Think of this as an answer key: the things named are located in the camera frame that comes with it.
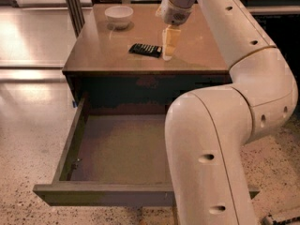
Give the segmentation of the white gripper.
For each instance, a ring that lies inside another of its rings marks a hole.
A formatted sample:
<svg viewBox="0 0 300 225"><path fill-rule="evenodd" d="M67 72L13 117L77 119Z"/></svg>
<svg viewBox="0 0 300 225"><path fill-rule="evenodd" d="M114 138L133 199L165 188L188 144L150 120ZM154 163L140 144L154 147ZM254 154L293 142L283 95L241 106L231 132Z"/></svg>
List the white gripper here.
<svg viewBox="0 0 300 225"><path fill-rule="evenodd" d="M162 32L162 58L170 61L173 58L181 29L178 25L185 23L191 13L195 0L162 0L156 16L169 24Z"/></svg>

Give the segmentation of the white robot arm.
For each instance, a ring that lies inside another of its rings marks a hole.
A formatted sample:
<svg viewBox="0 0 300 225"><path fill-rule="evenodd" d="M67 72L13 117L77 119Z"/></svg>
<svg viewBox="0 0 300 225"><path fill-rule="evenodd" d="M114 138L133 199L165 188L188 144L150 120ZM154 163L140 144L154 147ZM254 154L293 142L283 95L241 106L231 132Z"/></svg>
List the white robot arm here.
<svg viewBox="0 0 300 225"><path fill-rule="evenodd" d="M240 0L162 0L163 57L198 3L231 83L178 97L165 121L165 143L181 225L257 225L240 157L242 145L282 126L298 89L274 41Z"/></svg>

